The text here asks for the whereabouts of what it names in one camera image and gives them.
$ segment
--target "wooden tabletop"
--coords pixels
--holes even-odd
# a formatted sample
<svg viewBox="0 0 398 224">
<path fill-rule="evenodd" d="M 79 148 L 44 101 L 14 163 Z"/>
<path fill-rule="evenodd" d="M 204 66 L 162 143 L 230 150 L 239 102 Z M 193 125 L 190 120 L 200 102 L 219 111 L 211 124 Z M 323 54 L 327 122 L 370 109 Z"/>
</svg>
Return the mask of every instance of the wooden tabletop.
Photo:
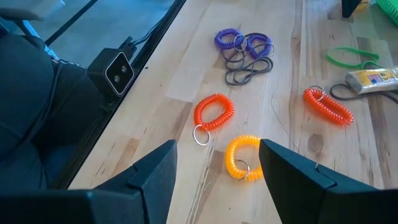
<svg viewBox="0 0 398 224">
<path fill-rule="evenodd" d="M 92 188 L 120 173 L 168 139 L 178 140 L 177 180 L 168 223 L 280 223 L 264 179 L 233 180 L 223 160 L 242 134 L 271 139 L 307 158 L 380 189 L 398 187 L 398 106 L 376 96 L 342 102 L 355 121 L 335 126 L 303 100 L 310 85 L 343 83 L 345 68 L 325 51 L 351 46 L 398 65 L 398 30 L 378 6 L 341 18 L 340 0 L 187 0 L 71 184 Z M 213 38 L 227 27 L 273 40 L 274 68 L 247 85 L 224 82 Z M 355 55 L 337 55 L 360 62 Z M 204 97 L 233 100 L 232 120 L 212 131 L 208 146 L 192 138 L 193 109 Z M 212 106 L 209 121 L 221 112 Z M 237 155 L 259 165 L 257 149 Z"/>
</svg>

